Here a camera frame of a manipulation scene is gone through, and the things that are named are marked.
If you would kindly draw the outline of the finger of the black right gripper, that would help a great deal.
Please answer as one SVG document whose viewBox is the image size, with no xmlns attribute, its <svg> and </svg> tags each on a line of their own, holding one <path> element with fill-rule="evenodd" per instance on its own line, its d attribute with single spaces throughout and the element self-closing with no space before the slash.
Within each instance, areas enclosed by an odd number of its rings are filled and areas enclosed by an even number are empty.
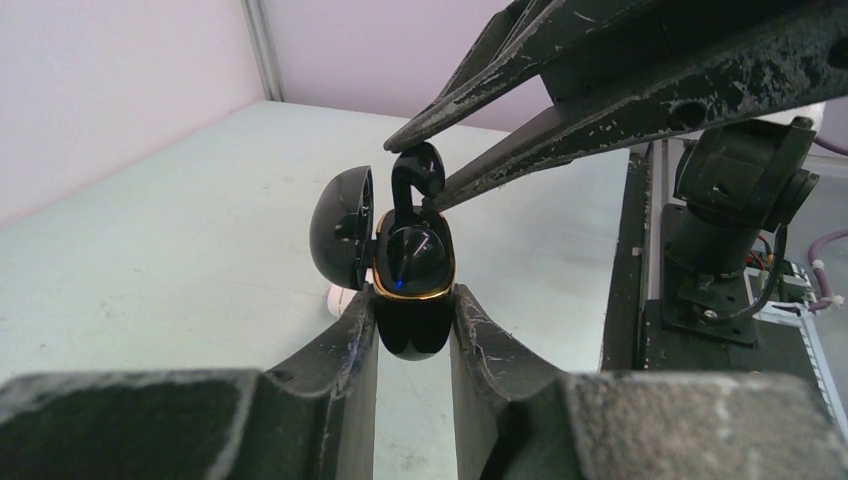
<svg viewBox="0 0 848 480">
<path fill-rule="evenodd" d="M 443 90 L 384 144 L 400 153 L 464 120 L 532 77 L 542 78 L 554 105 L 494 147 L 518 154 L 595 154 L 691 131 L 673 117 L 656 133 L 595 130 L 591 108 L 635 73 L 671 55 L 681 25 L 676 1 L 514 1 L 483 29 Z"/>
<path fill-rule="evenodd" d="M 829 55 L 846 37 L 844 13 L 797 13 L 551 107 L 451 174 L 425 206 L 445 211 L 578 158 L 842 97 L 847 73 Z"/>
</svg>

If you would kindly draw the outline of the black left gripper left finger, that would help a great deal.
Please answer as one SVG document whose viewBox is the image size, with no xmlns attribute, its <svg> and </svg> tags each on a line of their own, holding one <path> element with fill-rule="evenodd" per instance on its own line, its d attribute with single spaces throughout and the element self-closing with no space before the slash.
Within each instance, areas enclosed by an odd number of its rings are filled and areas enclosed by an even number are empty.
<svg viewBox="0 0 848 480">
<path fill-rule="evenodd" d="M 375 293 L 267 370 L 76 372 L 1 388 L 5 479 L 369 479 Z"/>
</svg>

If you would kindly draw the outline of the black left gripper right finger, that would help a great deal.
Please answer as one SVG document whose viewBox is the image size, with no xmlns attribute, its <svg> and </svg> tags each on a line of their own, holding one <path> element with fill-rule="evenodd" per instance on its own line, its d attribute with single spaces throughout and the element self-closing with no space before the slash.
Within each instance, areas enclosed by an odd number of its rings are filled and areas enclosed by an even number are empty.
<svg viewBox="0 0 848 480">
<path fill-rule="evenodd" d="M 843 479 L 847 445 L 782 374 L 572 374 L 498 326 L 465 285 L 450 337 L 462 479 Z"/>
</svg>

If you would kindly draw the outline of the pink earbud charging case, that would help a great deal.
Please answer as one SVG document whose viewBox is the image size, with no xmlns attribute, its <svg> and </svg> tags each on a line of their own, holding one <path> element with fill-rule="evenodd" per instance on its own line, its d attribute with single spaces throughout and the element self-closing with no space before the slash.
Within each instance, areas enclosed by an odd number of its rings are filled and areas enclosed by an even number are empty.
<svg viewBox="0 0 848 480">
<path fill-rule="evenodd" d="M 341 317 L 356 294 L 356 290 L 331 285 L 326 300 L 328 311 L 336 318 Z"/>
</svg>

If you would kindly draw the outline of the black earbud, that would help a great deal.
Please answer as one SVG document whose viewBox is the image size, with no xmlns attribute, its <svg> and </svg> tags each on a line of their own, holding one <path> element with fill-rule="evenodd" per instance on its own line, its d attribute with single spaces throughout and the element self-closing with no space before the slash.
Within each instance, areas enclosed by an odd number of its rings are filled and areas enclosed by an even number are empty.
<svg viewBox="0 0 848 480">
<path fill-rule="evenodd" d="M 401 225 L 414 221 L 413 189 L 425 198 L 435 197 L 444 190 L 445 181 L 442 157 L 431 143 L 422 142 L 402 151 L 391 172 L 395 220 Z"/>
<path fill-rule="evenodd" d="M 388 239 L 390 285 L 403 295 L 423 295 L 443 287 L 447 249 L 430 228 L 405 226 Z"/>
</svg>

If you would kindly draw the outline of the black earbud charging case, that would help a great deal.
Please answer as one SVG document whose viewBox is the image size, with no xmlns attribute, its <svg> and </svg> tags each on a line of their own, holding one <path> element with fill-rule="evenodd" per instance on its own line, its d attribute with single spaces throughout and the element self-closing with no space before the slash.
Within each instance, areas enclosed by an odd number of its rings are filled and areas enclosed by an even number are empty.
<svg viewBox="0 0 848 480">
<path fill-rule="evenodd" d="M 412 200 L 414 191 L 432 197 L 444 183 L 440 167 L 394 167 L 393 207 L 376 220 L 371 168 L 348 169 L 325 186 L 309 227 L 317 270 L 333 285 L 373 289 L 380 340 L 407 361 L 440 352 L 451 330 L 456 260 L 449 225 Z"/>
</svg>

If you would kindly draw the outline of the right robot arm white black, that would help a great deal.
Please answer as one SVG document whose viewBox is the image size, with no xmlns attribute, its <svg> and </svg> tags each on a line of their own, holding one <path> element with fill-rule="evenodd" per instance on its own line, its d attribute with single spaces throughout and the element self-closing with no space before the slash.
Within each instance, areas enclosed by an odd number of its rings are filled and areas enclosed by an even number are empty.
<svg viewBox="0 0 848 480">
<path fill-rule="evenodd" d="M 445 211 L 594 154 L 700 132 L 676 193 L 684 232 L 751 237 L 786 226 L 812 177 L 809 119 L 770 114 L 847 92 L 843 1 L 516 1 L 443 90 L 385 142 L 408 151 L 531 78 L 552 105 L 426 201 Z"/>
</svg>

